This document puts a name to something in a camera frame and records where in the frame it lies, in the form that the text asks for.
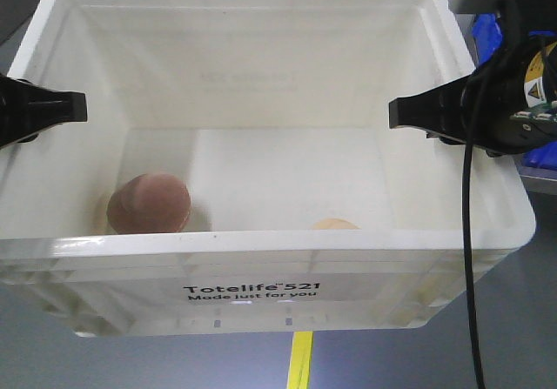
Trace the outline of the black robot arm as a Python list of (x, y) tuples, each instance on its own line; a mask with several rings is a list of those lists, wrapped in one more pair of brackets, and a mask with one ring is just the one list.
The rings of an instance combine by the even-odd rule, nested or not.
[(556, 0), (494, 0), (500, 46), (468, 76), (389, 104), (392, 129), (411, 127), (490, 155), (556, 139)]

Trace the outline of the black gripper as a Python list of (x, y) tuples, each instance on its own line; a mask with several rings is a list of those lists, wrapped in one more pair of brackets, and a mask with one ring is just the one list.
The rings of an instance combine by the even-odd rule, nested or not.
[(450, 145), (473, 144), (489, 157), (526, 153), (556, 140), (556, 36), (534, 34), (508, 59), (489, 59), (465, 76), (388, 105), (390, 129), (414, 128)]

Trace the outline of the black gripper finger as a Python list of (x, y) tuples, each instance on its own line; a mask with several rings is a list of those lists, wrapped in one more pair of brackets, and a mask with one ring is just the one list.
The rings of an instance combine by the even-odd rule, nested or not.
[(85, 94), (54, 91), (1, 75), (1, 148), (27, 143), (59, 124), (88, 121)]

